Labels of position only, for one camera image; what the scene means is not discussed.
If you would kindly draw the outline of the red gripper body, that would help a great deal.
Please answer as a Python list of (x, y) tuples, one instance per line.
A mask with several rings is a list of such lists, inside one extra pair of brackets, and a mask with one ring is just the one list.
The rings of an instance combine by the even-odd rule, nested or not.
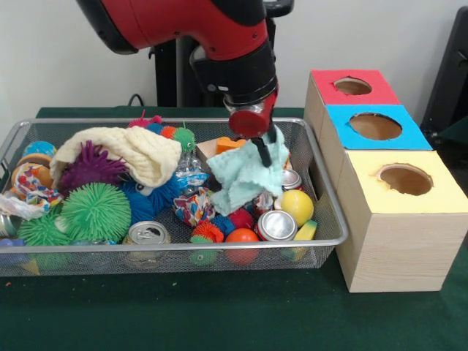
[(243, 137), (264, 135), (270, 128), (277, 94), (276, 89), (266, 94), (225, 94), (230, 129)]

